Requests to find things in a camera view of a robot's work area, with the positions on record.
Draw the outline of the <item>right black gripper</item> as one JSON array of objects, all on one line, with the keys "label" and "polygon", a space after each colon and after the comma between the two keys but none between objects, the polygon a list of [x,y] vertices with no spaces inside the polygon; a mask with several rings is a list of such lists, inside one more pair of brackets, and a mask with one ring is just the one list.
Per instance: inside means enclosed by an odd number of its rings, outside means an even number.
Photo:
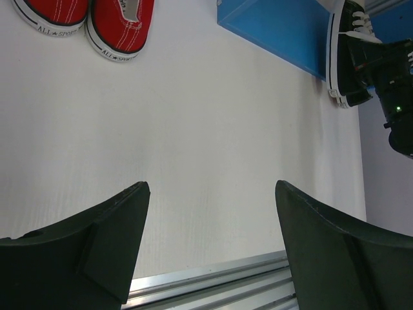
[{"label": "right black gripper", "polygon": [[412,40],[373,43],[350,39],[348,49],[356,81],[373,87],[379,97],[407,96],[412,92]]}]

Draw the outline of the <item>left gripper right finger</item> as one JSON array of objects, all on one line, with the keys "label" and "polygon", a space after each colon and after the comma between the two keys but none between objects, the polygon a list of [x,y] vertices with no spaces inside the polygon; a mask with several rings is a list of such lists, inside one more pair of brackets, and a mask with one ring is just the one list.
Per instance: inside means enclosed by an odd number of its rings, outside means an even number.
[{"label": "left gripper right finger", "polygon": [[275,199],[300,309],[412,309],[412,237],[330,207],[287,181]]}]

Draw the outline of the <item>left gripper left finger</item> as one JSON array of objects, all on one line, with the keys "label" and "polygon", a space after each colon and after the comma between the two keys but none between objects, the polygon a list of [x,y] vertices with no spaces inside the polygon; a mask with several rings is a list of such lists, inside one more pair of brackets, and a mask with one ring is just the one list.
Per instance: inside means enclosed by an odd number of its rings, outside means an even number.
[{"label": "left gripper left finger", "polygon": [[128,300],[148,213],[140,181],[23,236],[1,239],[2,309],[120,309]]}]

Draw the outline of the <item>black sneaker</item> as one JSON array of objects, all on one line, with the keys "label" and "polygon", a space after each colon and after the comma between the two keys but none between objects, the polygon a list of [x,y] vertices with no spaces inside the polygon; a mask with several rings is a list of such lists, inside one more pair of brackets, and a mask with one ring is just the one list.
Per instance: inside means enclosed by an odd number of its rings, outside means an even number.
[{"label": "black sneaker", "polygon": [[374,63],[372,80],[380,99],[402,96],[412,91],[412,40],[385,45]]},{"label": "black sneaker", "polygon": [[371,98],[356,80],[348,47],[349,39],[380,43],[363,1],[336,1],[330,13],[326,45],[326,81],[330,97],[338,107],[349,109]]}]

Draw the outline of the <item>red sneaker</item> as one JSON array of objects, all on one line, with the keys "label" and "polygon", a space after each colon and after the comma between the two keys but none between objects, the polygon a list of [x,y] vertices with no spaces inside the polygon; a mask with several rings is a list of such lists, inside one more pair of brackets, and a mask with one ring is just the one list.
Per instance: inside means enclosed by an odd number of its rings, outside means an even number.
[{"label": "red sneaker", "polygon": [[84,24],[88,0],[11,0],[17,14],[38,32],[69,37]]},{"label": "red sneaker", "polygon": [[154,10],[154,0],[91,1],[85,34],[102,57],[127,63],[143,49]]}]

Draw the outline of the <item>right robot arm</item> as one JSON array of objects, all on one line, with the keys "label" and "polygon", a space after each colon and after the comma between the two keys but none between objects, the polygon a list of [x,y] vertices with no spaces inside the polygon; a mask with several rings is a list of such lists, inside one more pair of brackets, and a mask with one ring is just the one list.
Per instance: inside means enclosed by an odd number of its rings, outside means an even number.
[{"label": "right robot arm", "polygon": [[412,40],[373,43],[348,42],[356,81],[373,88],[390,129],[388,142],[398,153],[412,157]]}]

